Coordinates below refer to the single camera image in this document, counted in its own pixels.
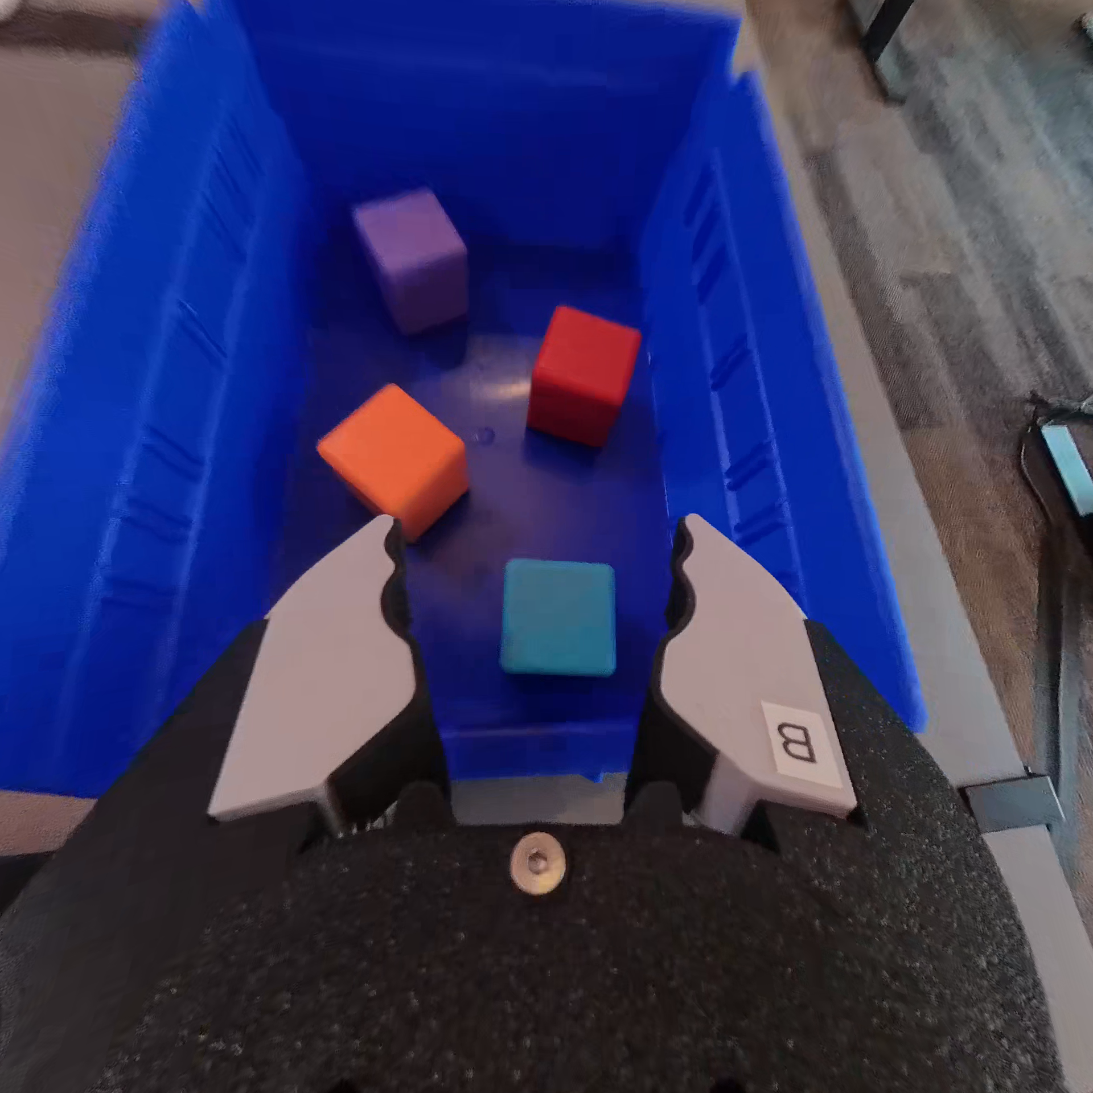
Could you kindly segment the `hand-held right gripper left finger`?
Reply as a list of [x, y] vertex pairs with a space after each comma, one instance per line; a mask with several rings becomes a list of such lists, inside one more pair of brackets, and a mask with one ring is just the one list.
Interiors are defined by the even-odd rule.
[[280, 597], [209, 799], [235, 821], [304, 805], [363, 829], [447, 766], [411, 633], [401, 522], [375, 516]]

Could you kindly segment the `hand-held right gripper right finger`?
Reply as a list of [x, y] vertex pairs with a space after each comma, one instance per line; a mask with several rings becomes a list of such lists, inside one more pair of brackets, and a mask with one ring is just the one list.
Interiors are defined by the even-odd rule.
[[665, 783], [684, 813], [727, 835], [761, 804], [847, 821], [855, 788], [794, 597], [697, 514], [678, 520], [671, 576], [630, 807]]

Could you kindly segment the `teal foam cube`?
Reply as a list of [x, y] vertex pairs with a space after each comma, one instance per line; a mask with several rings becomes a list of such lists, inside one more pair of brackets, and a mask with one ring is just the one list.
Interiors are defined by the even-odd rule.
[[502, 576], [499, 666], [510, 675], [614, 675], [614, 568], [602, 563], [510, 559]]

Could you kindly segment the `orange foam cube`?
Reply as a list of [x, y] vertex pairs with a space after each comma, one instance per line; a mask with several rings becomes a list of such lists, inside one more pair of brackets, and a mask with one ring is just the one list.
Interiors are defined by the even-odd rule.
[[341, 420], [317, 451], [369, 511], [399, 520], [408, 542], [470, 492], [463, 440], [394, 384]]

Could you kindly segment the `blue plastic bin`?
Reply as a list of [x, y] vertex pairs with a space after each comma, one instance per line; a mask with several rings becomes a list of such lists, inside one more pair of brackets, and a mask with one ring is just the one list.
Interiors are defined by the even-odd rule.
[[[2, 446], [2, 787], [97, 797], [369, 514], [319, 438], [388, 382], [468, 451], [407, 549], [457, 781], [622, 771], [704, 516], [926, 712], [744, 15], [173, 2]], [[406, 336], [351, 208], [434, 192], [464, 320]], [[641, 334], [607, 442], [527, 428], [558, 306]], [[602, 563], [607, 678], [501, 670], [512, 558]]]

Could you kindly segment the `red foam cube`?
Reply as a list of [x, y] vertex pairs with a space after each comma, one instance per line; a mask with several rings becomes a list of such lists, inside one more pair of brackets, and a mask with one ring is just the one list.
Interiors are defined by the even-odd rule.
[[630, 390], [640, 342], [632, 326], [555, 307], [531, 371], [527, 428], [602, 447]]

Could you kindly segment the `purple foam cube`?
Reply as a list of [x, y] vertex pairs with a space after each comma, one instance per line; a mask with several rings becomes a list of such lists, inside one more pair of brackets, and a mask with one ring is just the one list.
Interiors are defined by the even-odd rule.
[[351, 220], [402, 334], [464, 320], [468, 248], [432, 190], [419, 187], [360, 203], [351, 208]]

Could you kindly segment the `small grey metal block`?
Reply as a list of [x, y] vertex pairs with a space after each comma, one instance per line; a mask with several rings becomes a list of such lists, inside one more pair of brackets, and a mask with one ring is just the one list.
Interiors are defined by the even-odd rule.
[[960, 795], [983, 834], [1064, 825], [1056, 788], [1046, 774], [964, 786]]

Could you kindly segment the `dark rectangular object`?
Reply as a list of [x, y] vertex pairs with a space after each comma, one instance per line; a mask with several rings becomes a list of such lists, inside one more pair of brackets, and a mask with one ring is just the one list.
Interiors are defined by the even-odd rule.
[[1017, 462], [1020, 473], [1046, 519], [1051, 519], [1049, 505], [1037, 479], [1032, 473], [1029, 453], [1042, 454], [1050, 471], [1050, 477], [1060, 488], [1065, 498], [1068, 512], [1076, 525], [1090, 533], [1091, 516], [1091, 475], [1071, 425], [1090, 427], [1091, 397], [1081, 399], [1047, 398], [1030, 390], [1026, 398], [1028, 420], [1017, 441]]

